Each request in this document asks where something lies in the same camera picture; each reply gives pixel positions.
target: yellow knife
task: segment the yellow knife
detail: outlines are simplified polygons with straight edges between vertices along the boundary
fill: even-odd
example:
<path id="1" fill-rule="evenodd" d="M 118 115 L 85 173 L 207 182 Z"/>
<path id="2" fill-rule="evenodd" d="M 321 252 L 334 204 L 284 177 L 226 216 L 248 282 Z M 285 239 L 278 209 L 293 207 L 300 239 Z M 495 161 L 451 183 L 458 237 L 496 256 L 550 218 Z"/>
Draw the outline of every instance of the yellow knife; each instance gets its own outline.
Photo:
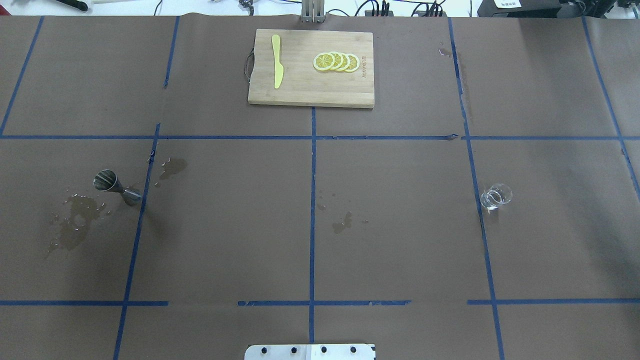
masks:
<path id="1" fill-rule="evenodd" d="M 273 35 L 271 37 L 271 45 L 273 45 L 273 62 L 275 63 L 275 82 L 274 88 L 280 88 L 282 84 L 282 77 L 284 76 L 284 66 L 280 63 L 280 35 Z"/>

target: metal stand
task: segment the metal stand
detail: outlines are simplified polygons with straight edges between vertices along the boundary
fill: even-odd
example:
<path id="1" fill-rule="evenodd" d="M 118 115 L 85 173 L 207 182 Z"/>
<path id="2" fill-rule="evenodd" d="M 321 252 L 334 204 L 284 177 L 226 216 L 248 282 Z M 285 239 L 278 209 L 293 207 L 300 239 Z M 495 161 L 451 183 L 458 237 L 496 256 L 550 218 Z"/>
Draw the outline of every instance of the metal stand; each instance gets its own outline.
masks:
<path id="1" fill-rule="evenodd" d="M 324 22 L 324 0 L 302 0 L 302 22 Z"/>

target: white label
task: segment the white label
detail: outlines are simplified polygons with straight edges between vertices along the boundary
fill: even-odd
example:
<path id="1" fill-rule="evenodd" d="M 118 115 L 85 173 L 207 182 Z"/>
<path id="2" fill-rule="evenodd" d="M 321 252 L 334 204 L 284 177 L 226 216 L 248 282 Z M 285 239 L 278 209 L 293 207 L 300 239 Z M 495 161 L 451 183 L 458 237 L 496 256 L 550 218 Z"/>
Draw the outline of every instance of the white label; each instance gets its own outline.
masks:
<path id="1" fill-rule="evenodd" d="M 513 9 L 522 7 L 520 0 L 493 0 L 495 5 L 500 9 Z"/>

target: metal bracket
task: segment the metal bracket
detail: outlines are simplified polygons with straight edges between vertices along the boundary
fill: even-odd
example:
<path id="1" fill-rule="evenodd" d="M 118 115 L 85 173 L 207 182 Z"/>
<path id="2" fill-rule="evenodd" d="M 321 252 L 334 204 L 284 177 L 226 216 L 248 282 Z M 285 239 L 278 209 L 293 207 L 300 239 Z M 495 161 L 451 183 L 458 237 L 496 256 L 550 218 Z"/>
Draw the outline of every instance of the metal bracket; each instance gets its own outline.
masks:
<path id="1" fill-rule="evenodd" d="M 302 0 L 302 22 L 324 22 L 324 0 Z"/>
<path id="2" fill-rule="evenodd" d="M 244 360 L 375 360 L 373 344 L 253 345 Z"/>

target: cutting board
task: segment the cutting board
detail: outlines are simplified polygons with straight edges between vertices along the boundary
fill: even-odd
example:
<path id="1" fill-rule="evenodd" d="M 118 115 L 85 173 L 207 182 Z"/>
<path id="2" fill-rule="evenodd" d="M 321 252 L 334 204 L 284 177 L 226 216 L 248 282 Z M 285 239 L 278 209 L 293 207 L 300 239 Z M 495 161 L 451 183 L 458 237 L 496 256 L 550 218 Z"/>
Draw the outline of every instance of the cutting board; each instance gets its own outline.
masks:
<path id="1" fill-rule="evenodd" d="M 284 66 L 278 89 L 274 88 L 274 34 L 280 35 L 280 62 Z M 258 29 L 253 51 L 250 104 L 373 108 L 372 33 Z M 351 73 L 316 70 L 316 55 L 329 51 L 356 55 L 360 68 Z"/>

